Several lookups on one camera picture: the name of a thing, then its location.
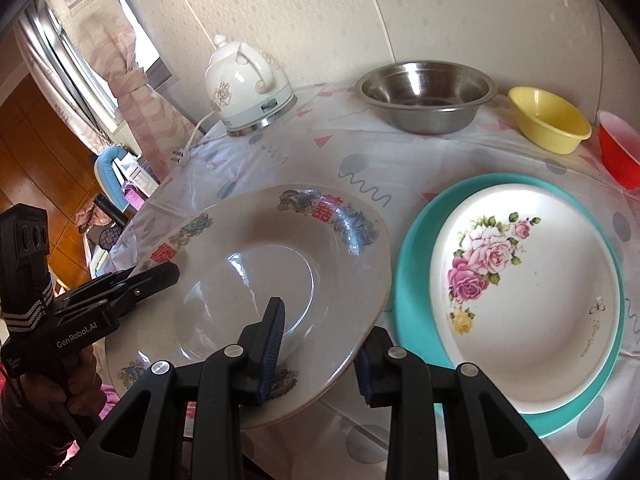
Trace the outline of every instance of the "person's sleeve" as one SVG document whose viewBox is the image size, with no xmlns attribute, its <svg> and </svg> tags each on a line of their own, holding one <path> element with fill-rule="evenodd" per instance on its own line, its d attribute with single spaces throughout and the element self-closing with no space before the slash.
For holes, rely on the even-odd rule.
<svg viewBox="0 0 640 480">
<path fill-rule="evenodd" d="M 44 419 L 18 395 L 10 384 L 0 392 L 1 476 L 45 478 L 62 464 L 74 439 L 63 424 Z"/>
</svg>

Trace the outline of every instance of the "metal screw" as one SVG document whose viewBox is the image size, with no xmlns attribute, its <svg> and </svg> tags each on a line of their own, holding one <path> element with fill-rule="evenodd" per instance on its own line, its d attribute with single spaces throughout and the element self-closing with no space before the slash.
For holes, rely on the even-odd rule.
<svg viewBox="0 0 640 480">
<path fill-rule="evenodd" d="M 403 359 L 406 357 L 406 350 L 401 346 L 392 346 L 386 353 L 392 359 Z"/>
<path fill-rule="evenodd" d="M 151 371 L 156 375 L 162 375 L 169 371 L 169 363 L 167 361 L 156 361 L 151 365 Z"/>
<path fill-rule="evenodd" d="M 475 377 L 476 375 L 478 375 L 478 367 L 471 363 L 464 363 L 460 367 L 460 373 L 466 375 L 467 377 Z"/>
<path fill-rule="evenodd" d="M 240 357 L 244 352 L 244 348 L 240 345 L 229 345 L 225 348 L 225 355 L 227 357 Z"/>
</svg>

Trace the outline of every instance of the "white tablecloth with geometric pattern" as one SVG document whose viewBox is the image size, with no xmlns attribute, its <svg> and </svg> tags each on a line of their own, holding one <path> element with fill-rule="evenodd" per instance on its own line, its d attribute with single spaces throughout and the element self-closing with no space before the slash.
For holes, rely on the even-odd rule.
<svg viewBox="0 0 640 480">
<path fill-rule="evenodd" d="M 125 229 L 112 266 L 133 266 L 185 218 L 229 196 L 287 183 L 323 184 L 357 194 L 385 220 L 395 259 L 424 205 L 451 184 L 508 171 L 547 180 L 576 197 L 600 222 L 625 275 L 626 326 L 610 380 L 591 406 L 544 440 L 568 475 L 603 479 L 640 422 L 640 200 L 609 176 L 596 135 L 571 155 L 555 155 L 514 129 L 513 110 L 498 96 L 464 130 L 414 136 L 381 120 L 348 84 L 300 89 L 294 110 L 246 137 L 222 137 L 217 124 L 174 169 Z M 394 333 L 393 305 L 378 323 Z M 276 480 L 384 478 L 389 409 L 360 397 L 353 367 L 311 406 L 278 424 L 242 434 L 244 453 Z M 447 461 L 439 424 L 441 476 Z"/>
</svg>

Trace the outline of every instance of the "wooden floor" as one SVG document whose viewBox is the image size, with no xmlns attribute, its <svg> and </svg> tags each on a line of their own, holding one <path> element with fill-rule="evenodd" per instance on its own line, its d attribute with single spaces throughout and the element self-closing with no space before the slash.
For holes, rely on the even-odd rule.
<svg viewBox="0 0 640 480">
<path fill-rule="evenodd" d="M 68 287 L 90 278 L 72 222 L 100 191 L 90 157 L 30 75 L 0 106 L 0 212 L 20 202 L 47 210 L 49 265 Z"/>
</svg>

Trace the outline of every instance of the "large round plate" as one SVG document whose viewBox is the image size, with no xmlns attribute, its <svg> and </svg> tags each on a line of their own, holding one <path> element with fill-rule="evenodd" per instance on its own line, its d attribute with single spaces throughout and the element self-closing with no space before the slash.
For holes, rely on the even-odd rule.
<svg viewBox="0 0 640 480">
<path fill-rule="evenodd" d="M 606 235 L 593 216 L 573 197 L 543 180 L 513 173 L 492 173 L 475 176 L 449 187 L 435 197 L 418 215 L 402 243 L 394 282 L 394 312 L 399 342 L 424 361 L 453 368 L 453 364 L 440 341 L 431 312 L 428 276 L 431 253 L 440 229 L 451 213 L 468 197 L 491 186 L 500 184 L 527 184 L 546 189 L 572 204 L 588 218 L 600 232 L 610 254 L 614 254 Z M 624 328 L 622 278 L 614 258 L 618 276 L 620 304 L 618 328 L 614 343 L 602 370 L 595 380 L 571 402 L 545 413 L 523 415 L 537 436 L 543 438 L 564 428 L 578 417 L 600 393 L 609 378 L 622 341 Z"/>
<path fill-rule="evenodd" d="M 149 364 L 180 366 L 235 343 L 283 299 L 286 327 L 270 400 L 241 414 L 271 424 L 318 398 L 355 357 L 391 286 L 388 233 L 337 189 L 288 185 L 222 201 L 162 240 L 134 272 L 171 260 L 178 283 L 123 319 L 106 341 L 120 395 Z"/>
<path fill-rule="evenodd" d="M 520 413 L 575 399 L 609 356 L 620 304 L 613 257 L 548 190 L 501 184 L 467 198 L 440 230 L 430 280 L 453 364 L 477 364 Z"/>
</svg>

